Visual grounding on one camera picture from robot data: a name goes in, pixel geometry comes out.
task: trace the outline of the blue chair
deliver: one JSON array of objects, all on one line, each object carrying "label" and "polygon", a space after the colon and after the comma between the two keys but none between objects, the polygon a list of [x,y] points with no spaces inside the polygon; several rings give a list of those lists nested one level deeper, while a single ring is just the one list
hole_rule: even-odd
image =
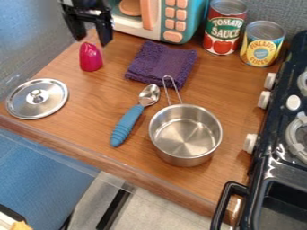
[{"label": "blue chair", "polygon": [[0,204],[58,230],[99,170],[0,129]]}]

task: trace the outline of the purple dish cloth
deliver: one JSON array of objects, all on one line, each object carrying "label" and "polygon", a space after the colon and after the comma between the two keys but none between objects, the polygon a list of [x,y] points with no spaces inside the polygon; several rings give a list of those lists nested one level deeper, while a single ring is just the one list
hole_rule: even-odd
[{"label": "purple dish cloth", "polygon": [[[162,78],[170,75],[177,88],[181,89],[196,59],[194,49],[171,49],[148,40],[131,63],[125,78],[163,86]],[[165,79],[165,83],[167,87],[173,87],[169,78]]]}]

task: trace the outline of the pot handle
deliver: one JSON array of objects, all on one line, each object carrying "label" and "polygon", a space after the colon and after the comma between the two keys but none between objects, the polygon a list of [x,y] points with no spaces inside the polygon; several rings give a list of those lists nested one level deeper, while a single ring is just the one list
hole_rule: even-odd
[{"label": "pot handle", "polygon": [[248,188],[237,182],[227,182],[224,186],[220,200],[218,201],[214,217],[211,222],[210,230],[220,230],[227,209],[229,200],[232,195],[246,197],[249,194]]},{"label": "pot handle", "polygon": [[162,83],[163,83],[164,91],[165,91],[165,94],[166,94],[167,102],[169,103],[169,105],[171,105],[171,99],[170,99],[170,95],[169,95],[169,92],[168,92],[167,87],[166,87],[165,78],[170,78],[171,79],[171,83],[174,86],[174,89],[176,91],[176,94],[177,94],[177,97],[178,97],[178,99],[180,101],[180,104],[182,104],[182,99],[180,97],[177,85],[175,84],[174,78],[172,78],[172,76],[170,76],[170,75],[165,75],[162,78]]}]

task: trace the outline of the wooden countertop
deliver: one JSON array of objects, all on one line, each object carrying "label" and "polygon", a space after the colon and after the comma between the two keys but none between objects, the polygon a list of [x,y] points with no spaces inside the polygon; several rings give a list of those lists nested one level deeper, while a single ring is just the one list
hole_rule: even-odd
[{"label": "wooden countertop", "polygon": [[[176,46],[197,50],[197,63],[180,92],[182,100],[212,111],[224,129],[223,142],[210,162],[180,168],[162,161],[148,136],[151,117],[167,106],[164,91],[157,104],[145,109],[126,143],[110,146],[116,123],[137,103],[145,87],[124,79],[145,40],[118,32],[114,35],[103,50],[101,70],[83,72],[78,55],[81,43],[74,43],[34,76],[55,78],[68,86],[69,101],[62,110],[44,119],[21,120],[8,115],[2,104],[0,125],[198,213],[212,215],[226,182],[245,184],[248,180],[250,156],[241,150],[242,144],[248,133],[259,131],[264,111],[257,108],[257,101],[267,73],[276,72],[278,65],[246,66],[238,53],[214,56],[203,50],[199,39]],[[99,44],[94,30],[84,41]]]}]

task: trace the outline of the blue spoon handle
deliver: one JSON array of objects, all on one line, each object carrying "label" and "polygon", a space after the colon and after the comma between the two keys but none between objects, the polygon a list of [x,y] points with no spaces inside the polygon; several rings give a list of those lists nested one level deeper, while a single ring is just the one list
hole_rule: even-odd
[{"label": "blue spoon handle", "polygon": [[144,111],[144,106],[138,104],[132,107],[119,121],[113,130],[111,137],[111,145],[113,147],[120,146],[129,136],[132,128],[135,126],[136,121]]}]

